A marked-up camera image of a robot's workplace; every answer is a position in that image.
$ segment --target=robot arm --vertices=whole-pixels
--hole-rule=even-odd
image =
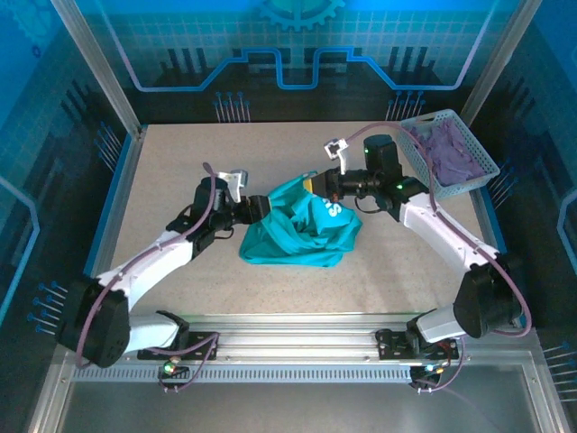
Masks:
[[[160,237],[142,253],[117,268],[72,284],[56,332],[57,341],[76,351],[89,310],[110,284],[88,330],[82,355],[101,367],[114,364],[126,352],[150,347],[181,350],[188,344],[188,323],[159,311],[146,317],[131,316],[134,305],[160,280],[194,260],[215,241],[219,231],[230,231],[236,224],[252,224],[270,212],[264,196],[242,197],[246,171],[218,173],[215,200],[208,217],[192,233],[208,206],[211,179],[197,187],[193,204],[182,210]]]
[[[325,146],[332,159],[346,158],[344,140]],[[455,302],[433,310],[408,324],[408,340],[419,349],[447,338],[469,335],[476,338],[507,325],[521,315],[521,306],[509,286],[481,256],[483,250],[509,275],[518,272],[519,263],[469,233],[436,204],[432,209],[428,189],[418,180],[405,177],[398,163],[397,146],[388,135],[373,135],[364,141],[365,170],[340,168],[320,173],[305,181],[305,188],[333,202],[344,196],[375,198],[380,210],[421,236],[463,280]],[[465,242],[440,217],[448,220]]]

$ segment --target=gear logo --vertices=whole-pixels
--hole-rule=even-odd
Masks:
[[[50,33],[52,13],[49,0],[0,0],[0,12],[9,13],[20,30],[36,45],[41,45]]]
[[[313,30],[315,24],[324,25],[326,18],[336,17],[336,8],[344,6],[343,0],[263,0],[259,5],[261,18],[269,18],[283,31],[293,28]]]

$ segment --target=teal cloth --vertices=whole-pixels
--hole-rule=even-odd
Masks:
[[[270,194],[270,213],[249,226],[240,255],[252,264],[332,267],[352,251],[362,222],[340,203],[311,194],[297,177]]]

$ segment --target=speckled work surface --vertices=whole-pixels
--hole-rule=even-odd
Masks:
[[[267,194],[309,170],[334,167],[323,149],[333,137],[351,135],[365,123],[151,125],[142,147],[118,243],[116,266],[150,244],[193,197],[205,176],[249,171],[245,194]],[[381,128],[368,132],[387,134]],[[362,138],[351,143],[352,168],[362,166]],[[402,152],[399,160],[413,175]],[[345,200],[348,207],[352,200]],[[468,194],[443,206],[481,236]],[[459,278],[443,260],[388,214],[363,215],[355,251],[332,269],[257,266],[243,262],[246,232],[219,241],[189,265],[150,290],[135,311],[167,309],[176,314],[336,313],[425,311],[453,301]]]

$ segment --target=gray plastic basket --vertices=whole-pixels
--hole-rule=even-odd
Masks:
[[[435,198],[446,198],[461,194],[463,192],[471,191],[472,189],[477,189],[484,187],[490,179],[499,175],[499,167],[490,158],[490,156],[485,152],[479,140],[475,138],[469,128],[465,125],[463,120],[453,111],[453,110],[442,110],[436,113],[429,113],[428,115],[420,115],[419,117],[412,117],[410,119],[402,121],[400,124],[403,128],[411,130],[416,128],[417,131],[427,137],[430,134],[431,128],[438,124],[441,124],[444,119],[451,118],[454,120],[455,124],[463,134],[465,139],[465,147],[471,153],[472,157],[477,160],[480,166],[485,171],[484,176],[480,178],[467,180],[464,183],[457,183],[448,187],[442,186],[439,181],[435,178]],[[409,163],[413,167],[413,170],[417,173],[417,177],[421,182],[423,182],[429,189],[429,174],[426,167],[426,162],[418,152],[417,147],[413,141],[408,137],[407,133],[399,133],[397,145],[405,153]]]

